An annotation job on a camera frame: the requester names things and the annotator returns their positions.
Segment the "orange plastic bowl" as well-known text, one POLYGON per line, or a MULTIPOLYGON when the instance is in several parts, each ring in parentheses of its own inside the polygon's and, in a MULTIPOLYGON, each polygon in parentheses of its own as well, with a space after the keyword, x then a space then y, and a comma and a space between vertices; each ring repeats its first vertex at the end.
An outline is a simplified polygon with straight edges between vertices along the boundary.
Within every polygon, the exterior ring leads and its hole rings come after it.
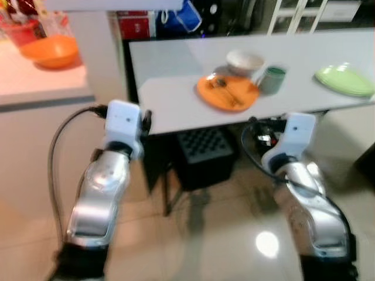
POLYGON ((57 35, 35 40, 21 46, 19 51, 25 59, 49 69, 68 68, 80 61, 77 41, 69 36, 57 35))

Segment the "orange round plate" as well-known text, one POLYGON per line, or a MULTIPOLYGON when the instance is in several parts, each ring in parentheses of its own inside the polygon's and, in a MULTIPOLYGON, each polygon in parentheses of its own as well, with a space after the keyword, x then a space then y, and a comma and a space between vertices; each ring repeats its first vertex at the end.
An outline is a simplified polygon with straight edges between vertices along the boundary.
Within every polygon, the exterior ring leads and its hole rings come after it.
POLYGON ((212 73, 198 79, 196 93, 209 107, 241 112, 255 103, 261 91, 249 78, 212 73))

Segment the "green cup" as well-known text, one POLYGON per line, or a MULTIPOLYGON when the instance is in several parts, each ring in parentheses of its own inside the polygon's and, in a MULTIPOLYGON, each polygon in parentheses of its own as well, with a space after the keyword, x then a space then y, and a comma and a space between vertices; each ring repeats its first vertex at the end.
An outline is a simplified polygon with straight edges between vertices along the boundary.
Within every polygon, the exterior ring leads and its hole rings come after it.
POLYGON ((286 74, 286 67, 279 65, 270 65, 266 67, 258 84, 261 94, 271 95, 277 93, 284 82, 286 74))

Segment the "black metal table leg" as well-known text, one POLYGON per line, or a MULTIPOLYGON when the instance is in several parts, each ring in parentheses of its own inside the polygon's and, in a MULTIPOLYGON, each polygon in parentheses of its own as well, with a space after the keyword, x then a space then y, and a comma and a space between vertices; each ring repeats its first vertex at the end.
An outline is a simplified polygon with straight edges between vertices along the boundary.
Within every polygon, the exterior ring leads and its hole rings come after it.
POLYGON ((164 148, 164 167, 163 167, 163 184, 162 184, 162 215, 168 217, 172 213, 172 195, 171 195, 171 171, 172 171, 172 153, 174 137, 168 135, 165 137, 164 148))

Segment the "metal spoon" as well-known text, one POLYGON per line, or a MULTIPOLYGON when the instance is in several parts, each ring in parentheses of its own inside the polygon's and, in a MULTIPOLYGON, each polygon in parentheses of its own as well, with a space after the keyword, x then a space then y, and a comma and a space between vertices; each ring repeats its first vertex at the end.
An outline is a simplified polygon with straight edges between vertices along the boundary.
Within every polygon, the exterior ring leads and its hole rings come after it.
POLYGON ((207 81, 209 83, 210 88, 214 89, 220 89, 222 90, 225 99, 227 99, 227 102, 232 105, 233 107, 238 107, 239 105, 243 105, 243 102, 238 99, 229 89, 227 82, 224 78, 218 78, 218 77, 208 77, 207 81))

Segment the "black plastic crate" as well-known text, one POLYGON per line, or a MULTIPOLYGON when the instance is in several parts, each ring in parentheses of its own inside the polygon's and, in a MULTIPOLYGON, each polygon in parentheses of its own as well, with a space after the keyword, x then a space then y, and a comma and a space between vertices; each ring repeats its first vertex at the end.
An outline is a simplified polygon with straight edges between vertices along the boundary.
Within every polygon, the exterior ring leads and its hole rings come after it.
POLYGON ((228 129, 193 129, 177 134, 176 143, 173 166, 182 190, 204 189, 230 179, 238 151, 228 129))

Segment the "white speckled bowl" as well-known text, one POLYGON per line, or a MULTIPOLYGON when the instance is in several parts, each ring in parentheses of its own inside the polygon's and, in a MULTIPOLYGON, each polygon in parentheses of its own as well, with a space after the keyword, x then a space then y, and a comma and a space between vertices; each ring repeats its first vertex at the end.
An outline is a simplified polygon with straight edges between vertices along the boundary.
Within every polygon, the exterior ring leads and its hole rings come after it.
POLYGON ((265 64, 265 59, 262 56, 241 49, 233 49, 228 52, 226 61, 229 72, 236 77, 252 77, 265 64))

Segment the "light green plate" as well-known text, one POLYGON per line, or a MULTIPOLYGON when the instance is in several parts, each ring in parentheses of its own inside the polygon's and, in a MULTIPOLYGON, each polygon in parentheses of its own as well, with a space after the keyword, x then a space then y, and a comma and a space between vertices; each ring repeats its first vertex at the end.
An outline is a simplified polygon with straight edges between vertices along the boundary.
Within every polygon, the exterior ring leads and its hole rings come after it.
POLYGON ((349 63, 328 65, 314 73, 314 77, 330 90, 352 97, 372 97, 375 86, 349 63))

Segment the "red box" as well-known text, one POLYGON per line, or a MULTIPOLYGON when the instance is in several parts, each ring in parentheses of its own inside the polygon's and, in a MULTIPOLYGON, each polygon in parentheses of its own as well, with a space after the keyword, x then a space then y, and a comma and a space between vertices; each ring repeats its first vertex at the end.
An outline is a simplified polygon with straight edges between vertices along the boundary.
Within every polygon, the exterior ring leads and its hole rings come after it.
POLYGON ((151 37, 149 11, 116 11, 115 14, 122 39, 151 37))

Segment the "blue bag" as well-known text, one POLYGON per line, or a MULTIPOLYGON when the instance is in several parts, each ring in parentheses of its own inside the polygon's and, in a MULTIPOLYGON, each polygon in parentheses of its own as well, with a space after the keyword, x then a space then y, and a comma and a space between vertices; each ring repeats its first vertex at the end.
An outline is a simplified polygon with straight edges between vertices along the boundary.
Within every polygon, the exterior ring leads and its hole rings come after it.
POLYGON ((172 33, 189 34, 202 23, 203 18, 191 0, 183 0, 180 9, 159 11, 157 16, 158 29, 172 33))

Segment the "white framed cabinet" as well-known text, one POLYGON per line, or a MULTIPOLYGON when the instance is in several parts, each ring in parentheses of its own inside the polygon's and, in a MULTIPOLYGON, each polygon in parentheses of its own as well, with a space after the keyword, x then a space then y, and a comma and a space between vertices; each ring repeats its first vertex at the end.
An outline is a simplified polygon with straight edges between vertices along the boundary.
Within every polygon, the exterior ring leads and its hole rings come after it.
POLYGON ((266 0, 260 33, 299 34, 324 29, 345 29, 363 8, 362 0, 266 0))

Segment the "red plastic container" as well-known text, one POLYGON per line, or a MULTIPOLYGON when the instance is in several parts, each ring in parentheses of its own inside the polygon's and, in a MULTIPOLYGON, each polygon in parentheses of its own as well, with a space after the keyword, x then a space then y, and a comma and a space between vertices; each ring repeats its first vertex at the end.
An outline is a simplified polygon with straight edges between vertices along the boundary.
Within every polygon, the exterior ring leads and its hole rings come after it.
POLYGON ((0 12, 0 29, 17 48, 46 37, 40 22, 34 16, 23 13, 0 12))

